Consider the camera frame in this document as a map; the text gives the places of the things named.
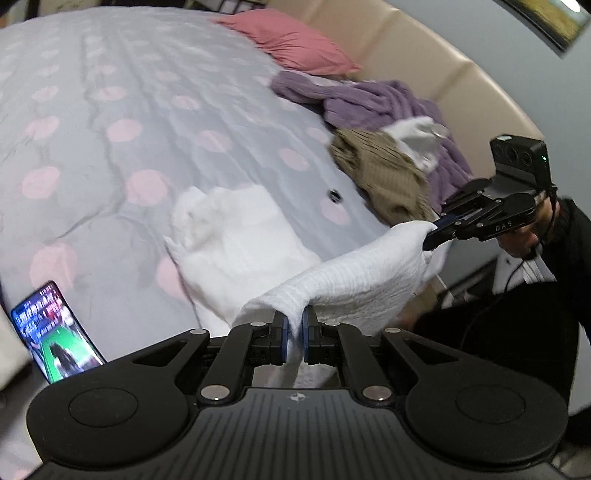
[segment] beige headboard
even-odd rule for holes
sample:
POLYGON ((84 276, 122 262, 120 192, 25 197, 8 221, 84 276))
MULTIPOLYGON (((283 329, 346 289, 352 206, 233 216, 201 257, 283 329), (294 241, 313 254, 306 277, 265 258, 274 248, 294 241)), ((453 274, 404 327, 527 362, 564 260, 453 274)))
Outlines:
POLYGON ((383 0, 271 0, 269 6, 330 37, 363 67, 357 79, 399 79, 417 96, 437 102, 476 177, 495 173, 492 138, 505 133, 543 138, 473 61, 383 0))

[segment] beige knit sweater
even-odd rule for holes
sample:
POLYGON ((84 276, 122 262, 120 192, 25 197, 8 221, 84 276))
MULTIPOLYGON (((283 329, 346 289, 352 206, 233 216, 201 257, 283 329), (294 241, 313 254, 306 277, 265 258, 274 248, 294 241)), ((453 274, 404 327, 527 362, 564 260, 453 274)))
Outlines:
POLYGON ((338 129, 329 151, 335 163, 368 193, 377 214, 390 225, 434 219, 424 173, 398 151, 396 140, 388 134, 338 129))

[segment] phone screen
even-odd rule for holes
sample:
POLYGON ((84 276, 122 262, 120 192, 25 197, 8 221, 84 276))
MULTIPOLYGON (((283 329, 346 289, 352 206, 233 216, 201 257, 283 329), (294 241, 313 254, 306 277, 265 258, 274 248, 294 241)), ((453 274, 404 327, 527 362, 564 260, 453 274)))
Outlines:
POLYGON ((17 305, 11 320, 49 383, 105 363, 55 282, 17 305))

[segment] cable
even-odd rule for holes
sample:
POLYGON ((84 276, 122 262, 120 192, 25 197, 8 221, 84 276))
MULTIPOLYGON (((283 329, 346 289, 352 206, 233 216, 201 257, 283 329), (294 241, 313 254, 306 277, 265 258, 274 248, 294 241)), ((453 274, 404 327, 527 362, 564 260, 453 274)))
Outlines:
MULTIPOLYGON (((532 252, 535 252, 537 250, 538 246, 542 245, 547 240, 547 237, 550 234, 550 230, 552 229, 552 224, 554 223, 554 218, 556 217, 556 202, 557 202, 556 186, 553 186, 553 189, 550 190, 549 197, 550 197, 550 204, 552 205, 552 217, 550 217, 550 223, 548 224, 548 227, 546 227, 544 234, 538 239, 536 244, 531 248, 532 252)), ((507 279, 507 283, 505 284, 505 289, 503 290, 503 293, 493 303, 491 303, 489 306, 483 308, 479 313, 477 313, 476 316, 470 321, 470 323, 468 323, 468 326, 466 327, 466 331, 464 332, 464 335, 462 336, 462 340, 460 341, 460 348, 459 348, 460 350, 464 350, 464 344, 466 343, 466 338, 468 336, 468 333, 470 333, 470 330, 472 330, 472 327, 474 327, 474 324, 484 314, 486 314, 488 311, 490 311, 493 307, 496 307, 501 302, 501 300, 503 300, 505 298, 505 295, 509 291, 509 283, 511 283, 511 279, 513 278, 513 275, 515 275, 517 273, 517 271, 523 266, 523 264, 526 262, 526 260, 532 260, 532 258, 529 258, 527 256, 523 260, 521 260, 519 265, 517 265, 517 268, 514 269, 513 272, 511 272, 511 275, 509 275, 509 278, 507 279)))

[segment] white towel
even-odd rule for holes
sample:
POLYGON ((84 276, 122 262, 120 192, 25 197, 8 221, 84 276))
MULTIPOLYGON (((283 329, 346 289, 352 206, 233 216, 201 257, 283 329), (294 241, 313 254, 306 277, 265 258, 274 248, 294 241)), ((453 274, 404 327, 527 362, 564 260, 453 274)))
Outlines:
POLYGON ((184 192, 167 248, 199 324, 225 336, 250 299, 318 263, 262 186, 184 192))
POLYGON ((0 390, 31 361, 31 354, 19 340, 4 310, 0 308, 0 390))
POLYGON ((382 128, 396 140, 398 149, 408 155, 417 168, 429 175, 439 163, 440 138, 433 133, 436 123, 428 116, 405 118, 382 128))
POLYGON ((376 335, 391 325, 413 293, 443 267, 448 245, 423 251, 435 226, 414 221, 392 227, 365 247, 322 263, 247 303, 236 323, 249 323, 279 310, 289 319, 288 365, 277 369, 267 386, 311 388, 332 374, 331 367, 302 365, 301 315, 308 304, 319 319, 357 326, 376 335))

